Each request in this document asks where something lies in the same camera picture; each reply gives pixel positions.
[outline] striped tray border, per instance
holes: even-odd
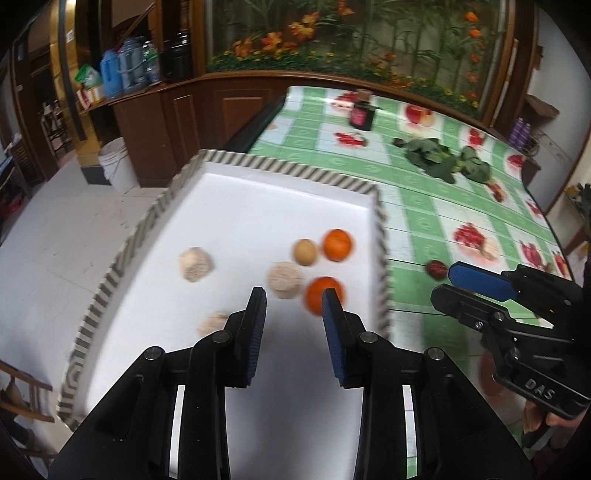
[[[78,328],[76,338],[66,371],[61,383],[60,393],[57,399],[57,416],[67,425],[71,431],[75,431],[83,418],[75,417],[73,407],[78,390],[78,380],[82,373],[86,357],[90,351],[93,337],[100,327],[100,319],[104,314],[125,271],[129,269],[135,254],[141,248],[148,234],[156,224],[158,218],[172,204],[180,190],[202,167],[204,162],[219,163],[224,165],[236,165],[257,170],[270,171],[316,181],[326,185],[340,187],[353,192],[368,194],[374,197],[376,218],[376,236],[378,238],[378,265],[379,265],[379,291],[378,302],[378,332],[388,337],[391,292],[390,278],[387,269],[386,231],[384,228],[385,211],[379,199],[378,186],[370,181],[325,170],[318,167],[310,167],[292,161],[278,160],[271,157],[261,157],[244,153],[228,152],[223,150],[200,150],[189,163],[173,178],[170,186],[162,192],[150,206],[148,211],[138,222],[134,230],[129,234],[124,244],[115,256],[115,260],[107,270],[95,295],[86,310],[84,318]]]

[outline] green checkered tablecloth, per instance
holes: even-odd
[[[370,179],[378,183],[387,213],[389,269],[392,281],[391,340],[395,345],[422,352],[443,348],[479,388],[478,365],[483,350],[479,334],[436,312],[432,289],[439,282],[424,264],[440,260],[447,265],[462,260],[500,273],[517,264],[533,267],[526,257],[535,249],[544,264],[561,274],[564,261],[557,241],[535,201],[521,183],[523,157],[510,146],[457,120],[397,100],[374,97],[381,109],[371,132],[349,125],[350,96],[344,90],[291,87],[284,107],[258,138],[250,153],[293,160]],[[493,168],[504,191],[499,203],[484,185],[455,174],[451,185],[424,174],[404,156],[394,138],[438,138],[452,151],[471,145]],[[454,240],[454,233],[471,223],[499,247],[495,260]],[[510,301],[511,315],[523,322],[548,326],[545,321]],[[416,471],[414,421],[410,394],[407,401],[408,474]],[[495,410],[507,425],[517,424],[521,407]]]

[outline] white bucket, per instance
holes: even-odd
[[[127,154],[123,137],[116,138],[100,149],[99,162],[105,171],[105,178],[118,192],[125,193],[138,186],[138,177]]]

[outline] white floor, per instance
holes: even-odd
[[[124,239],[163,189],[88,185],[74,159],[34,195],[0,247],[0,359],[57,391],[80,319]],[[0,376],[5,388],[8,377]],[[59,451],[68,429],[35,421],[40,445]]]

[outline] water bottle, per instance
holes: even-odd
[[[152,42],[146,41],[142,46],[142,53],[144,55],[144,64],[149,83],[159,82],[160,65],[158,64],[158,50],[156,50]]]

